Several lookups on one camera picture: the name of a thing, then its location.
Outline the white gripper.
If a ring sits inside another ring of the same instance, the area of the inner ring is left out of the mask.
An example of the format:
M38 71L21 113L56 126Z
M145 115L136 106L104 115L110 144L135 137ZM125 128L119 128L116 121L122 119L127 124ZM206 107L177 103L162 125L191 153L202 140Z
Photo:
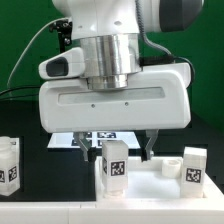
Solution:
M96 161L96 148L86 132L147 130L141 159L148 161L158 129L184 128L190 122L189 83L186 63L147 66L129 76L121 90L91 91L82 79L48 81L39 92L41 124L49 133L74 132L87 162Z

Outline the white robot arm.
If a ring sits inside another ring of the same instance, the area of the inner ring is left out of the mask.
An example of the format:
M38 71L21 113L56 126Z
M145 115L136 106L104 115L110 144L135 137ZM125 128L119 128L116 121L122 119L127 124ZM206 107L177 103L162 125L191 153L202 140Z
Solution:
M87 160L95 151L91 131L146 132L186 127L189 61L166 51L150 60L138 43L149 32L188 28L204 0L52 0L67 16L75 47L39 66L41 123L49 133L71 132Z

